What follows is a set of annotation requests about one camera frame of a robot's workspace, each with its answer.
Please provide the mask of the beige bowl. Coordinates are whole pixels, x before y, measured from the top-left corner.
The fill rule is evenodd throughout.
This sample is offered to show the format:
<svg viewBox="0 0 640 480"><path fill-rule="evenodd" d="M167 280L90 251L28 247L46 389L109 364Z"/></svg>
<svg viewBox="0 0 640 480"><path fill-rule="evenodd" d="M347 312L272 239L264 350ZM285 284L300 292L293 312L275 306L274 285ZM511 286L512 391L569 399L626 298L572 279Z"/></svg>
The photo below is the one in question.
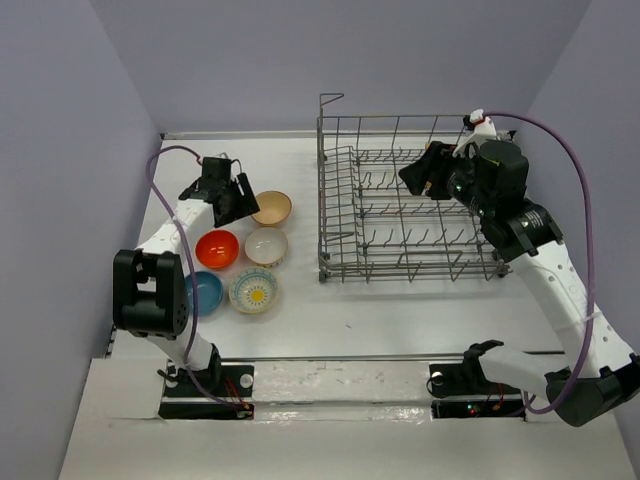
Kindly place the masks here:
<svg viewBox="0 0 640 480"><path fill-rule="evenodd" d="M256 195L259 211L251 215L257 224L263 227L279 227L289 218L293 204L283 192L268 190Z"/></svg>

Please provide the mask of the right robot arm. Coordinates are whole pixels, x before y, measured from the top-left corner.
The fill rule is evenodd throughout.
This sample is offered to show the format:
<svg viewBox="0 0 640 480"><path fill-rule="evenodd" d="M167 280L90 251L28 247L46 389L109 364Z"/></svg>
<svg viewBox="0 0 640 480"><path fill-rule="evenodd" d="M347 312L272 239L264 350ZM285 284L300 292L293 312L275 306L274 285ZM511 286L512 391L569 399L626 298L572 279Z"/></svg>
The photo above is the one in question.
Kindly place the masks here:
<svg viewBox="0 0 640 480"><path fill-rule="evenodd" d="M433 142L398 176L414 196L455 199L478 216L481 232L519 276L562 345L564 362L544 360L499 340L471 345L462 384L483 392L503 384L546 401L567 424L581 427L639 392L639 357L620 338L574 269L549 212L525 196L529 161L508 141L467 145Z"/></svg>

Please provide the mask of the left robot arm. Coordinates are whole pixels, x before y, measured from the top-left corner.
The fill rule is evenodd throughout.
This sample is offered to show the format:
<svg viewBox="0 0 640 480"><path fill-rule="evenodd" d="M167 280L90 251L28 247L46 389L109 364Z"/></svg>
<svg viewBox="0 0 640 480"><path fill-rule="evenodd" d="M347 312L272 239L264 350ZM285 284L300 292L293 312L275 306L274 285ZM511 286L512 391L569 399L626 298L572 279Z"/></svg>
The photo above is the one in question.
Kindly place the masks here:
<svg viewBox="0 0 640 480"><path fill-rule="evenodd" d="M192 237L208 228L249 217L259 210L237 159L196 158L200 175L175 202L150 186L166 221L133 249L113 259L112 317L116 329L159 348L175 365L173 382L187 382L211 397L223 377L218 348L198 332L198 292Z"/></svg>

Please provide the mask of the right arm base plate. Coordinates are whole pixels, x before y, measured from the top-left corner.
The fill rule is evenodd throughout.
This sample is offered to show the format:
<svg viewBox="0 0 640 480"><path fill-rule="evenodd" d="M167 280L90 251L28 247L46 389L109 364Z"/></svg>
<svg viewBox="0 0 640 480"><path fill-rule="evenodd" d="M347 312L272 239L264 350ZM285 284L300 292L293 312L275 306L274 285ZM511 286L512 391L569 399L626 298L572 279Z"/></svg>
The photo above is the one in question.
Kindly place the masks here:
<svg viewBox="0 0 640 480"><path fill-rule="evenodd" d="M521 392L499 383L474 384L461 363L429 365L425 384L434 419L525 418Z"/></svg>

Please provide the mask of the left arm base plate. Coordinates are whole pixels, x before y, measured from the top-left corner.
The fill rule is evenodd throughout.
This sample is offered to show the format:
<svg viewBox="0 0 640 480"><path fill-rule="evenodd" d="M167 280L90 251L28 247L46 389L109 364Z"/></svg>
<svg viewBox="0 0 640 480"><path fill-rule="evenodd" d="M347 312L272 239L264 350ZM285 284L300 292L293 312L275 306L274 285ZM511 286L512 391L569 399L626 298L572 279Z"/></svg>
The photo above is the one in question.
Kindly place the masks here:
<svg viewBox="0 0 640 480"><path fill-rule="evenodd" d="M158 415L165 420L252 420L254 418L254 366L247 363L222 364L219 380L206 371L194 377L169 361L156 371L163 380Z"/></svg>

